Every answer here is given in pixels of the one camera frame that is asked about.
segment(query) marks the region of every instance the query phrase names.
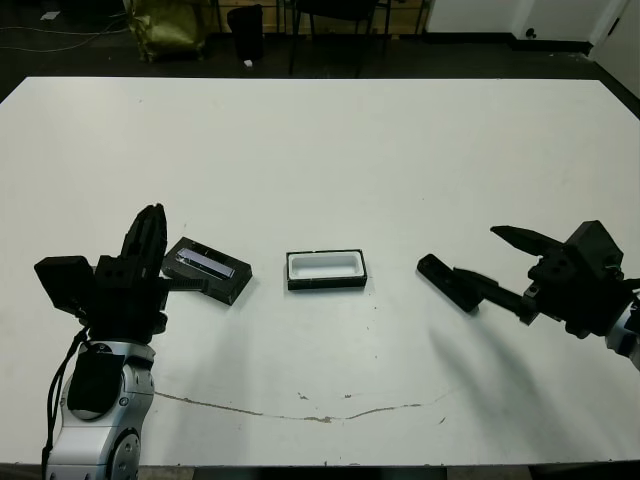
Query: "black box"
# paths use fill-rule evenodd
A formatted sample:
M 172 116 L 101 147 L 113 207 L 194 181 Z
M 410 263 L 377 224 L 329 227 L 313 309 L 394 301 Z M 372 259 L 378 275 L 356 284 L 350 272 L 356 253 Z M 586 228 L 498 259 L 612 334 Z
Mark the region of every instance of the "black box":
M 178 280 L 206 280 L 202 293 L 233 305 L 252 277 L 251 265 L 186 237 L 167 253 L 162 273 Z

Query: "floor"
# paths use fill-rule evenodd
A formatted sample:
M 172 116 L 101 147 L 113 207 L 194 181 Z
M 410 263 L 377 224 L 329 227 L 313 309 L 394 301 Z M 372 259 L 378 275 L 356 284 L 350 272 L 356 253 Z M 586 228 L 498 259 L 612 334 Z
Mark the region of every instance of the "floor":
M 94 0 L 91 11 L 74 9 L 80 0 L 4 0 L 0 3 L 0 101 L 27 76 L 148 76 L 148 77 L 242 77 L 288 78 L 290 39 L 265 38 L 265 56 L 247 68 L 236 57 L 230 36 L 214 36 L 207 42 L 205 59 L 172 59 L 153 64 L 139 60 L 137 46 L 128 31 L 100 35 L 59 35 L 33 30 L 7 29 L 22 26 L 71 32 L 100 32 L 126 27 L 113 0 Z M 62 10 L 52 21 L 40 20 L 50 10 Z M 300 41 L 294 78 L 351 78 L 361 38 L 320 38 Z M 8 49 L 66 49 L 35 53 Z M 634 97 L 602 68 L 579 53 L 514 51 L 503 43 L 432 44 L 424 38 L 389 40 L 386 52 L 382 39 L 371 42 L 364 57 L 361 78 L 559 78 L 600 80 L 627 108 L 640 118 L 640 100 Z M 363 469 L 368 478 L 450 478 L 450 479 L 540 479 L 540 478 L 631 478 L 640 468 L 637 462 L 595 465 L 579 470 L 526 467 L 448 469 Z M 332 469 L 332 477 L 339 471 Z M 342 471 L 346 476 L 353 469 Z M 300 471 L 183 469 L 181 472 L 143 470 L 141 478 L 254 478 L 300 476 Z M 0 465 L 2 478 L 36 478 L 36 467 Z

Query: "rectangular box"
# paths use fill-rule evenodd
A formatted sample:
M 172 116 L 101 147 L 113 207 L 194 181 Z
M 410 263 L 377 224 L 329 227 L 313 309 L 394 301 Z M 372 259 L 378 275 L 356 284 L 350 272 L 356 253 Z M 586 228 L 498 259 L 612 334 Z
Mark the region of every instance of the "rectangular box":
M 167 253 L 162 273 L 179 280 L 206 280 L 202 292 L 233 305 L 252 277 L 251 265 L 186 237 Z
M 289 290 L 364 287 L 367 269 L 362 250 L 287 253 Z

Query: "white table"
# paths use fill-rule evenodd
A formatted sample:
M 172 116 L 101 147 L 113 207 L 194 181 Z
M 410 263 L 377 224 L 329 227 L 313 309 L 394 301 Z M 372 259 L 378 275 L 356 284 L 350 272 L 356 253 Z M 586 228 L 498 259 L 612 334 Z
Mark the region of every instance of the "white table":
M 524 291 L 535 259 L 489 227 L 564 240 L 599 219 L 638 275 L 639 159 L 595 81 L 27 79 L 0 105 L 0 462 L 39 462 L 79 329 L 33 265 L 117 254 L 154 202 L 170 246 L 254 278 L 231 308 L 171 294 L 142 464 L 638 459 L 627 359 L 546 317 L 469 318 L 415 266 L 434 252 Z M 363 249 L 364 291 L 288 292 L 285 252 L 331 248 Z

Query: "crack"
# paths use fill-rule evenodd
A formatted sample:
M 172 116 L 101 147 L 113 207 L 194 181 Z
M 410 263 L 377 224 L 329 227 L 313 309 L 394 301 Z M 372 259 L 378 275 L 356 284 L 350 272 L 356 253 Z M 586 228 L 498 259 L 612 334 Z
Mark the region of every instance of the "crack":
M 263 413 L 260 413 L 260 412 L 252 412 L 251 410 L 242 410 L 241 408 L 225 407 L 224 405 L 216 405 L 215 403 L 197 402 L 196 400 L 191 400 L 190 398 L 187 398 L 187 397 L 184 397 L 184 398 L 174 397 L 173 395 L 169 395 L 168 393 L 156 392 L 156 395 L 167 398 L 169 400 L 177 400 L 178 402 L 188 403 L 190 405 L 219 408 L 220 410 L 227 410 L 229 412 L 236 412 L 236 413 L 246 413 L 247 415 L 253 415 L 256 417 L 262 417 L 264 415 Z
M 351 415 L 350 417 L 329 417 L 329 416 L 327 416 L 327 417 L 288 417 L 286 415 L 270 415 L 270 414 L 262 413 L 262 412 L 253 412 L 251 410 L 243 410 L 241 408 L 233 408 L 233 407 L 227 407 L 225 405 L 217 405 L 215 403 L 199 402 L 199 401 L 196 401 L 196 400 L 191 400 L 190 398 L 187 398 L 187 397 L 182 397 L 182 398 L 181 397 L 175 397 L 173 395 L 169 395 L 168 393 L 156 392 L 156 395 L 158 395 L 160 397 L 163 397 L 163 398 L 166 398 L 168 400 L 176 400 L 178 402 L 187 403 L 189 405 L 197 405 L 197 406 L 200 406 L 200 407 L 217 408 L 217 409 L 220 409 L 220 410 L 226 410 L 228 412 L 244 413 L 246 415 L 252 415 L 254 417 L 275 418 L 275 419 L 279 419 L 279 420 L 296 420 L 296 421 L 304 421 L 304 422 L 332 423 L 333 421 L 336 421 L 336 420 L 339 420 L 339 421 L 355 420 L 356 418 L 364 417 L 365 415 L 371 415 L 371 414 L 374 414 L 374 413 L 381 413 L 381 412 L 389 412 L 389 411 L 392 411 L 392 410 L 400 410 L 400 409 L 403 409 L 403 408 L 428 407 L 428 406 L 431 406 L 431 405 L 434 405 L 434 404 L 438 403 L 440 400 L 442 400 L 443 398 L 447 397 L 448 395 L 451 395 L 456 390 L 458 390 L 458 389 L 457 388 L 452 388 L 448 392 L 440 395 L 439 397 L 437 397 L 436 399 L 432 400 L 429 403 L 407 403 L 405 405 L 397 405 L 397 406 L 393 406 L 393 407 L 374 408 L 372 410 L 367 410 L 365 412 L 357 413 L 356 415 Z

